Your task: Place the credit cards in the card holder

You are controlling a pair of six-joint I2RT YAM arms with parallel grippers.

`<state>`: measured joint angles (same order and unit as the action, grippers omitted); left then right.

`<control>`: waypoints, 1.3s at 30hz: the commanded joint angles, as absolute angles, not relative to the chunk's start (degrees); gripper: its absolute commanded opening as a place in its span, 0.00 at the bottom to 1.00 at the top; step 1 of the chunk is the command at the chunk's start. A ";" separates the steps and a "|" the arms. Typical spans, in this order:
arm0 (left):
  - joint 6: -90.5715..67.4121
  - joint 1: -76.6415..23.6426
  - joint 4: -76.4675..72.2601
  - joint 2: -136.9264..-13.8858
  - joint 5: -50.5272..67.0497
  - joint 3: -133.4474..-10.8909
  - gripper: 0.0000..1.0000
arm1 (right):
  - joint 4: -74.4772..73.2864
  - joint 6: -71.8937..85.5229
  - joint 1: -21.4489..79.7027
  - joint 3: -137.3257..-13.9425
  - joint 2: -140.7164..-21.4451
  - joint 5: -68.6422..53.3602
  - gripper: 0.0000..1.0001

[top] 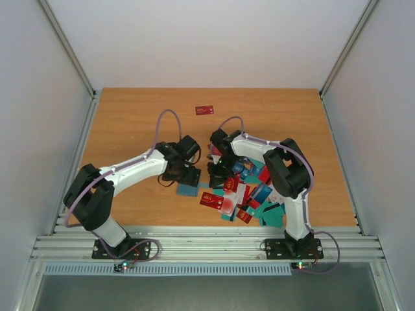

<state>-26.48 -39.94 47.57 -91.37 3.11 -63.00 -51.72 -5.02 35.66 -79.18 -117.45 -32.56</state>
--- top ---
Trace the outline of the teal card holder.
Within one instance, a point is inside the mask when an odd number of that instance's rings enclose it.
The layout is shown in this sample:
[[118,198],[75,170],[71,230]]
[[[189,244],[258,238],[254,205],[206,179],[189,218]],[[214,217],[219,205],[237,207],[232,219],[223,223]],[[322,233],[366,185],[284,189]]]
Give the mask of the teal card holder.
[[208,189],[207,183],[199,183],[197,186],[188,186],[178,184],[176,194],[179,196],[197,197],[200,189]]

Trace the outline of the white card red circle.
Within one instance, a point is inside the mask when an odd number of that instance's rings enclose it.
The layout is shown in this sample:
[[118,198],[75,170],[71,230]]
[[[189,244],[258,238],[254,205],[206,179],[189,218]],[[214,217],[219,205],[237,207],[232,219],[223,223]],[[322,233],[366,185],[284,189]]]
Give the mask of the white card red circle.
[[226,190],[223,195],[223,202],[219,209],[221,214],[231,216],[239,202],[239,194],[231,190]]

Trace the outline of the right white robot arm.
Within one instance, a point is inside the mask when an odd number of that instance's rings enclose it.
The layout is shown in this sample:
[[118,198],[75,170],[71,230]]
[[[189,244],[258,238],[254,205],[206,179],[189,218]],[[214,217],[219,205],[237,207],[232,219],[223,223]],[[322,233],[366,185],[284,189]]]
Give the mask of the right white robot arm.
[[314,240],[308,221],[308,193],[314,183],[314,173],[296,142],[292,139],[266,141],[240,130],[227,134],[221,129],[215,130],[209,140],[221,154],[218,160],[207,164],[211,188],[236,175],[233,168],[242,157],[265,164],[273,187],[284,199],[283,250],[290,259],[302,258]]

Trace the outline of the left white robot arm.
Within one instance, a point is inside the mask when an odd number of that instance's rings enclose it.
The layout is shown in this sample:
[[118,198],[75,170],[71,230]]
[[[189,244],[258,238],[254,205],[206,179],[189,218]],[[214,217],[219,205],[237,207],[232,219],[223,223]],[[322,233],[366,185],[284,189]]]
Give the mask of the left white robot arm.
[[155,177],[163,187],[177,183],[197,187],[200,169],[195,167],[201,147],[189,135],[175,142],[156,143],[137,157],[110,167],[83,166],[67,190],[63,203],[68,215],[93,233],[107,257],[113,259],[142,259],[140,252],[148,241],[134,240],[111,216],[113,199],[125,189]]

